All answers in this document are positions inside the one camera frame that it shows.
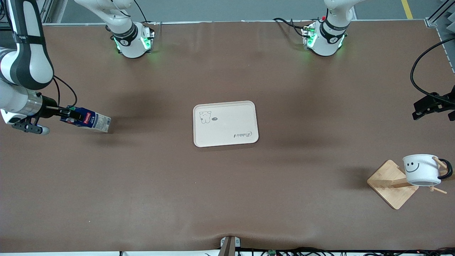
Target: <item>white tray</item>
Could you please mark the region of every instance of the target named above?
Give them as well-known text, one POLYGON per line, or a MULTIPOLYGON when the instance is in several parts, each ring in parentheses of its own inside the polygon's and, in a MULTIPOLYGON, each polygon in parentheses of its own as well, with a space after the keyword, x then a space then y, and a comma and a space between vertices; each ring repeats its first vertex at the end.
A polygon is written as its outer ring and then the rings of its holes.
POLYGON ((255 143, 259 139, 256 107, 251 101, 197 105, 193 136, 200 148, 255 143))

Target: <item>mug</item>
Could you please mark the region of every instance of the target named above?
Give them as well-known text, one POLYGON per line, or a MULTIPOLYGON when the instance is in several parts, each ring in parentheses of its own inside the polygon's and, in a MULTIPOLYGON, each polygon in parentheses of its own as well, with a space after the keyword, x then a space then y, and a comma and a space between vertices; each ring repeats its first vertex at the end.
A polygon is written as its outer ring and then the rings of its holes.
POLYGON ((452 165, 445 159, 440 159, 447 165, 447 174, 439 176, 438 163, 433 155, 416 154, 403 157, 406 180, 415 186, 435 186, 442 179, 450 177, 453 173, 452 165))

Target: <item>mug handle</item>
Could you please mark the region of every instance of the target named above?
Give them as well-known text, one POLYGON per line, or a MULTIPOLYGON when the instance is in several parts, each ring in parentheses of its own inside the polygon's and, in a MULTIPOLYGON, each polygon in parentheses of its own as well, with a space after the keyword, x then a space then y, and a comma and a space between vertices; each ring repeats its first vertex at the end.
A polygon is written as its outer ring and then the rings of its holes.
POLYGON ((439 160, 447 165, 447 173, 445 175, 439 176, 438 179, 446 179, 452 176, 453 174, 452 164, 449 161, 442 158, 440 158, 439 160))

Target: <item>table surface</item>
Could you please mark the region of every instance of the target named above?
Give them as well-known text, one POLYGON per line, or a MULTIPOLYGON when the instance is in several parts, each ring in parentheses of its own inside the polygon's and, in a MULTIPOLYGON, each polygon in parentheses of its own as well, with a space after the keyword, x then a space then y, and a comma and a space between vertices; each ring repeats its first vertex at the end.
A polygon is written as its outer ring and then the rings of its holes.
MULTIPOLYGON (((408 154, 455 160, 447 113, 411 116, 423 95, 409 72, 439 42, 436 30, 353 22, 343 47, 320 57, 276 23, 155 29, 155 51, 127 59, 102 26, 45 27, 56 75, 112 127, 100 134, 54 117, 37 136, 0 125, 2 252, 211 249, 226 235, 256 248, 453 246, 455 183, 439 186, 447 195, 421 188, 393 210, 366 182, 408 154), (194 106, 243 100, 256 104, 257 143, 195 147, 194 106)), ((415 80, 452 89, 441 47, 415 80)), ((54 85, 43 94, 55 98, 54 85)))

